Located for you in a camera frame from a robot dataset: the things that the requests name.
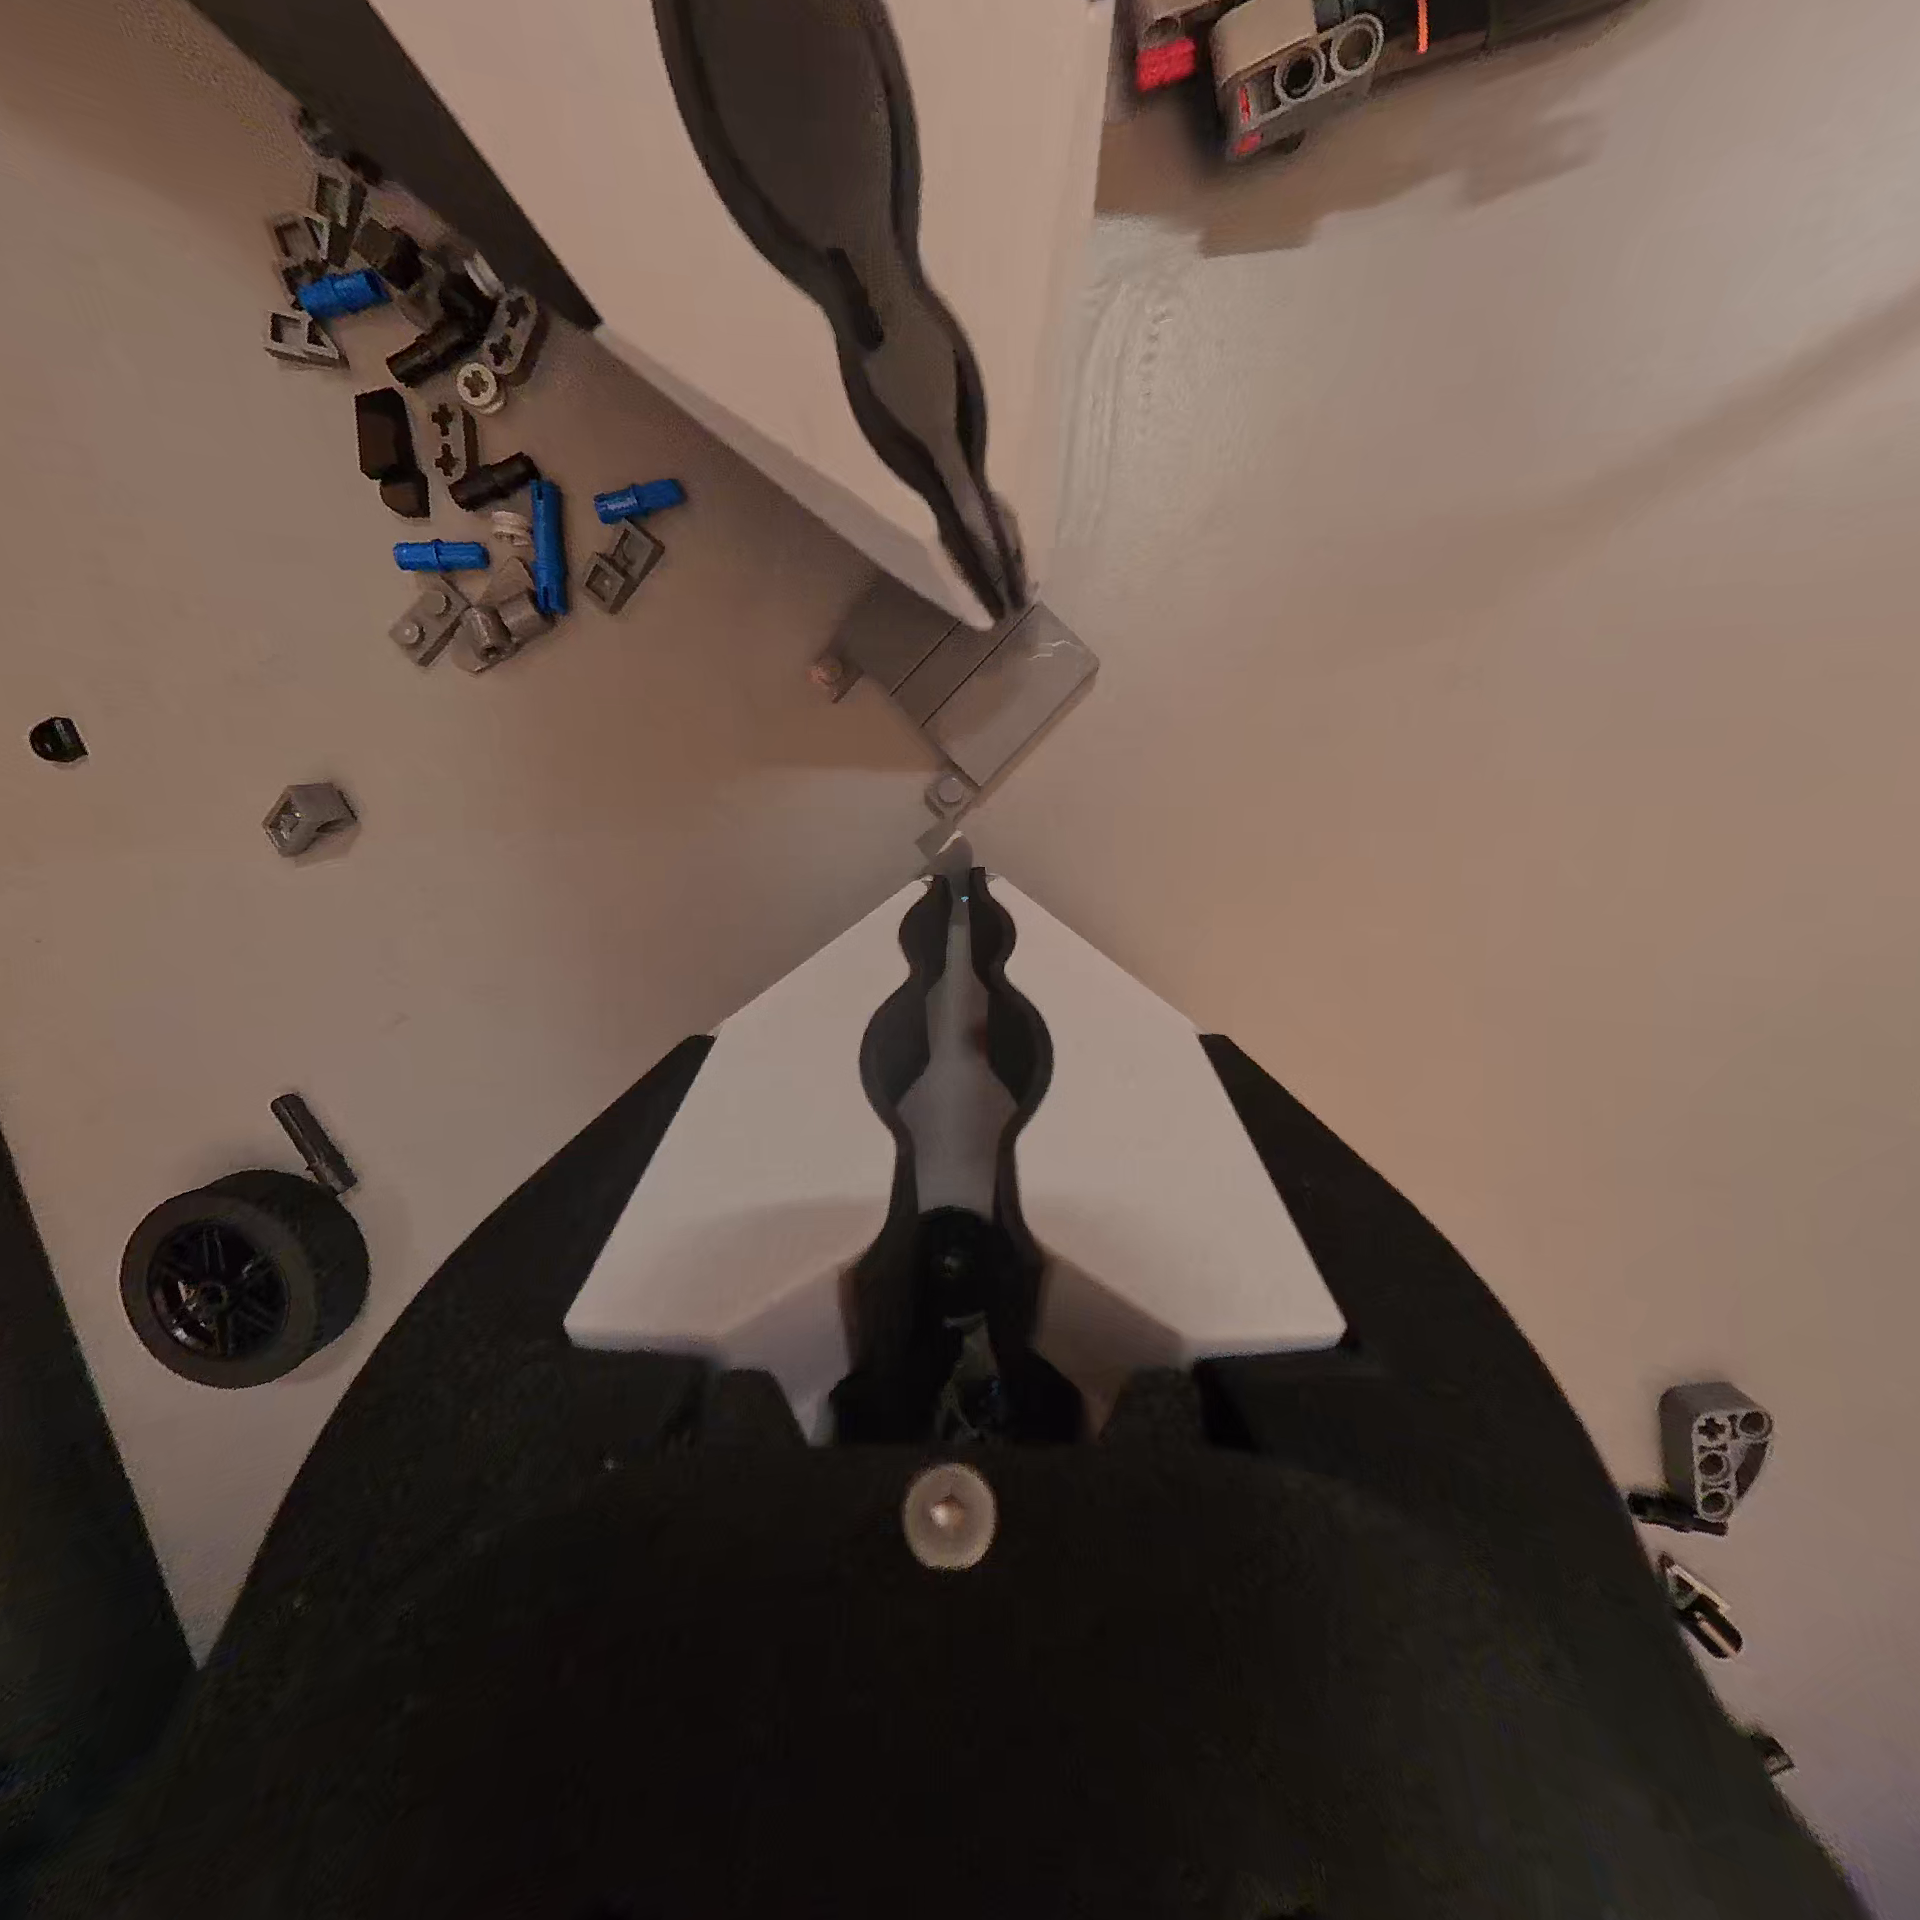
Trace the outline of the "black lego wheel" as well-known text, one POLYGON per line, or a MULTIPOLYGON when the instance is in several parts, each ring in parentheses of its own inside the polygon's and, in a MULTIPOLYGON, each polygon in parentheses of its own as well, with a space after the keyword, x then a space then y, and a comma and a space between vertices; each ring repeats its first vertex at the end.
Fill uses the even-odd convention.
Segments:
POLYGON ((125 1244, 142 1349, 194 1388, 267 1388, 324 1357, 369 1299, 369 1244, 313 1180, 235 1170, 159 1201, 125 1244))

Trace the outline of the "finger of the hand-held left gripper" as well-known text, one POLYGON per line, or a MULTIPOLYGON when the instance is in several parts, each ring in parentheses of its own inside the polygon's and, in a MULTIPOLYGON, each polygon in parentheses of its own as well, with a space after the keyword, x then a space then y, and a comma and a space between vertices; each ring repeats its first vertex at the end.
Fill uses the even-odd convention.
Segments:
POLYGON ((1010 613, 885 7, 376 7, 601 340, 924 598, 1010 613))
MULTIPOLYGON (((889 7, 924 150, 924 266, 976 348, 985 478, 1041 585, 1059 535, 1071 340, 1091 239, 1114 7, 889 7)), ((788 497, 946 613, 985 613, 930 507, 861 438, 832 328, 782 297, 788 497)))

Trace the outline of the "grey bent technic beam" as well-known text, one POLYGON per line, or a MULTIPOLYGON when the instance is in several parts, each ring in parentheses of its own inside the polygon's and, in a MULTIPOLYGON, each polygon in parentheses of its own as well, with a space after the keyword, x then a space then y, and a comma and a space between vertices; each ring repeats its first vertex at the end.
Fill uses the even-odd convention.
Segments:
POLYGON ((1690 1527, 1735 1521, 1767 1464, 1771 1432, 1771 1414, 1730 1379, 1675 1384, 1659 1396, 1663 1484, 1690 1527))

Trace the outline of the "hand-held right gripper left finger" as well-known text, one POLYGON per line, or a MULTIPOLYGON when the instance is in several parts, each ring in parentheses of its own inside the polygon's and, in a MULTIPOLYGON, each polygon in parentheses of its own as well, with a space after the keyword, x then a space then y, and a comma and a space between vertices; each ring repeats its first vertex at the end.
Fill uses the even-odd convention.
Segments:
POLYGON ((762 1369, 804 1440, 825 1440, 825 1396, 851 1369, 842 1278, 889 1218, 898 1166, 861 1042, 913 983, 913 912, 946 954, 950 892, 913 878, 712 1027, 567 1312, 573 1349, 762 1369))

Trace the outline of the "dark grey lego axle pin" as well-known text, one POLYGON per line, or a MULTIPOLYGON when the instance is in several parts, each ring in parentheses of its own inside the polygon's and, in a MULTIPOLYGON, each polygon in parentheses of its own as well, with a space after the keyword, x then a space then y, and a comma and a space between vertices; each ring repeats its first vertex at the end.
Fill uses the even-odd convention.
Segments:
POLYGON ((300 1095, 275 1095, 271 1119, 324 1193, 349 1196, 359 1185, 333 1131, 300 1095))

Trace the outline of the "grey lego tile assembly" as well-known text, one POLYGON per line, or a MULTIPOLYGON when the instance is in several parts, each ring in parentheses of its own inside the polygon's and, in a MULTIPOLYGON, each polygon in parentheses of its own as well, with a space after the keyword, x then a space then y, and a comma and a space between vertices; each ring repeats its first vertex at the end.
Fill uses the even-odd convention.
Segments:
POLYGON ((993 629, 898 592, 870 585, 808 664, 832 706, 875 683, 928 741, 934 773, 961 772, 978 794, 1005 778, 1100 677, 1100 655, 1044 608, 993 629))

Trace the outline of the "small grey lego piece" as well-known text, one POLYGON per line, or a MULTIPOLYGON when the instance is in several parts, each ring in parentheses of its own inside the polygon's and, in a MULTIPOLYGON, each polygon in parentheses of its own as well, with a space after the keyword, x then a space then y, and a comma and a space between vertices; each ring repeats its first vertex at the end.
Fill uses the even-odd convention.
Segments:
POLYGON ((1715 1666, 1730 1666, 1744 1654, 1744 1636, 1723 1610, 1723 1599, 1715 1599, 1715 1586, 1707 1586, 1685 1562, 1677 1562, 1675 1555, 1659 1555, 1659 1584, 1669 1599, 1675 1621, 1690 1636, 1690 1646, 1702 1654, 1713 1654, 1715 1666))

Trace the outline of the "grey lego slope brick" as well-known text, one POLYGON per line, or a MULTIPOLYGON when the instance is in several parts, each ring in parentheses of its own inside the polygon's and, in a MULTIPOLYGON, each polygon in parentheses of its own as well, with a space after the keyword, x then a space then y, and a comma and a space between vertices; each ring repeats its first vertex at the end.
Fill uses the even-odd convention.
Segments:
POLYGON ((261 833, 279 860, 300 860, 351 827, 358 810, 333 778, 286 785, 261 820, 261 833))

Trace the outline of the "pile of small lego pieces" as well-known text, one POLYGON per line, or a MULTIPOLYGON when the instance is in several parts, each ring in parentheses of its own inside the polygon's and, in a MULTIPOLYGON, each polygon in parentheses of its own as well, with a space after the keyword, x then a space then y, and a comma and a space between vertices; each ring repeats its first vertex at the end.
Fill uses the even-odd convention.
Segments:
POLYGON ((462 232, 416 232, 382 203, 383 171, 330 118, 300 105, 293 133, 319 171, 311 203, 271 217, 279 299, 261 348, 279 365, 349 373, 349 322, 408 322, 382 385, 351 397, 358 469, 383 512, 416 526, 388 551, 413 579, 395 649, 416 664, 453 655, 485 677, 580 602, 622 613, 666 560, 658 519, 688 505, 686 487, 659 478, 596 497, 609 537, 568 564, 557 478, 532 454, 482 449, 485 418, 501 418, 540 362, 540 299, 494 277, 462 232))

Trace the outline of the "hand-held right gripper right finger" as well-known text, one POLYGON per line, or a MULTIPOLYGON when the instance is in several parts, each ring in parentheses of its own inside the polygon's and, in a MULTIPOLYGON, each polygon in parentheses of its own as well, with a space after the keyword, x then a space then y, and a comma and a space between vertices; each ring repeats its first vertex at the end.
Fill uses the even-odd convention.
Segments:
POLYGON ((976 892, 1007 912, 1005 974, 1051 1038, 1010 1173, 1044 1267, 1034 1349, 1086 1426, 1147 1369, 1334 1349, 1344 1312, 1197 1027, 1018 883, 976 892))

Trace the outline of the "grey lego car model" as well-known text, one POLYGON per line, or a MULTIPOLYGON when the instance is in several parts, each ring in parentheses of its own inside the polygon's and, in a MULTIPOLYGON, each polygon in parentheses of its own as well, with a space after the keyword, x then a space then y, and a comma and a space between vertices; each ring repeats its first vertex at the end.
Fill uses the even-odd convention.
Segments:
POLYGON ((1298 154, 1378 80, 1521 46, 1620 0, 1129 0, 1129 89, 1209 102, 1221 163, 1298 154))

